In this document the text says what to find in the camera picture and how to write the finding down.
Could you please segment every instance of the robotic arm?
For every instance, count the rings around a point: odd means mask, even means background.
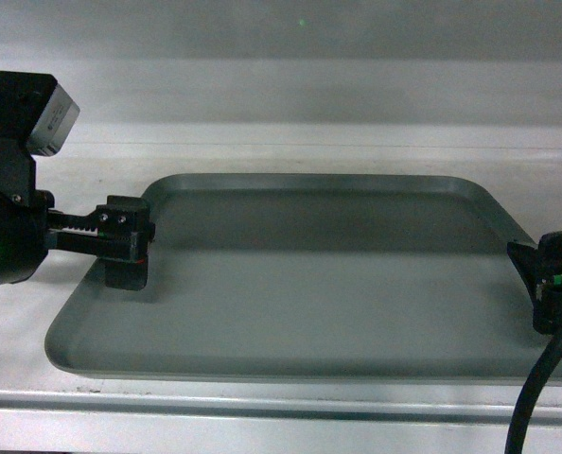
[[[56,154],[78,115],[53,76],[0,71],[0,284],[28,279],[50,249],[102,259],[107,287],[147,283],[155,225],[145,200],[109,196],[91,214],[74,216],[35,188],[32,156]]]

